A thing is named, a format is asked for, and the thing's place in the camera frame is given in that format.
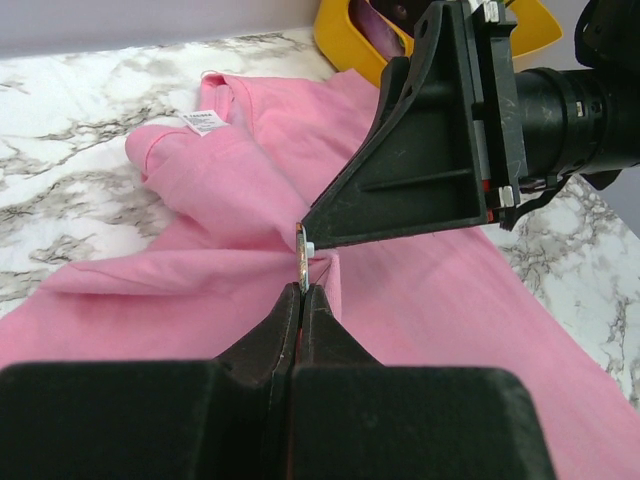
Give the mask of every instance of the marble surface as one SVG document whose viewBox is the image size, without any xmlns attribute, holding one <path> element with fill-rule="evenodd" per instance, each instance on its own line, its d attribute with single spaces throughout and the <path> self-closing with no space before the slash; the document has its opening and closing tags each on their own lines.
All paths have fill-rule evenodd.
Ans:
<svg viewBox="0 0 640 480">
<path fill-rule="evenodd" d="M 145 123 L 182 125 L 207 70 L 333 73 L 308 30 L 0 62 L 0 317 L 62 265 L 139 251 L 170 222 L 124 140 Z M 483 228 L 640 410 L 638 238 L 580 180 L 514 232 Z"/>
</svg>

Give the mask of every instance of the clothing label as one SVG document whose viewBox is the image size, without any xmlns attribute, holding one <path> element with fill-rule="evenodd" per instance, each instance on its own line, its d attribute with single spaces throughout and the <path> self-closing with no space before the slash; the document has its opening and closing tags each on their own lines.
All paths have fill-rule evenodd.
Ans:
<svg viewBox="0 0 640 480">
<path fill-rule="evenodd" d="M 178 116 L 187 124 L 187 126 L 201 137 L 216 128 L 229 125 L 222 121 L 218 114 L 213 110 L 201 110 L 199 112 L 180 113 Z"/>
</svg>

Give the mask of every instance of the pink fabric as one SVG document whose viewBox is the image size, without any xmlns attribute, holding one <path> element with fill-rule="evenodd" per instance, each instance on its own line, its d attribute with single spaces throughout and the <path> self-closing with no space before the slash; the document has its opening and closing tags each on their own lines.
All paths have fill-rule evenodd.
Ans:
<svg viewBox="0 0 640 480">
<path fill-rule="evenodd" d="M 199 137 L 127 141 L 145 185 L 182 215 L 145 252 L 68 265 L 0 321 L 0 367 L 28 360 L 212 358 L 296 280 L 295 222 L 357 149 L 377 92 L 213 75 Z M 387 365 L 502 367 L 532 393 L 562 479 L 640 478 L 640 417 L 478 229 L 319 252 L 312 279 Z M 468 392 L 473 402 L 473 392 Z"/>
</svg>

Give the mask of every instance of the yellow container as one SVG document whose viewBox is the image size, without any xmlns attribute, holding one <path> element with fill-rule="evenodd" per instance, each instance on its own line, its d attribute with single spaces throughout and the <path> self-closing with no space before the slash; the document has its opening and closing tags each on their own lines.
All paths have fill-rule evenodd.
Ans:
<svg viewBox="0 0 640 480">
<path fill-rule="evenodd" d="M 351 0 L 322 0 L 314 24 L 314 37 L 320 51 L 339 71 L 355 69 L 380 87 L 380 75 L 387 61 L 360 33 L 349 17 Z M 514 57 L 540 50 L 562 38 L 562 29 L 539 0 L 515 0 L 509 7 L 518 18 L 511 34 Z M 384 19 L 404 45 L 405 55 L 413 53 L 413 38 Z"/>
<path fill-rule="evenodd" d="M 354 68 L 376 87 L 380 87 L 380 75 L 387 61 L 351 22 L 350 1 L 322 0 L 313 28 L 316 44 L 338 70 L 342 72 Z M 400 37 L 405 55 L 411 55 L 413 38 L 385 21 Z"/>
<path fill-rule="evenodd" d="M 514 58 L 537 52 L 562 38 L 562 28 L 539 0 L 514 0 L 509 9 L 518 19 L 511 33 Z"/>
</svg>

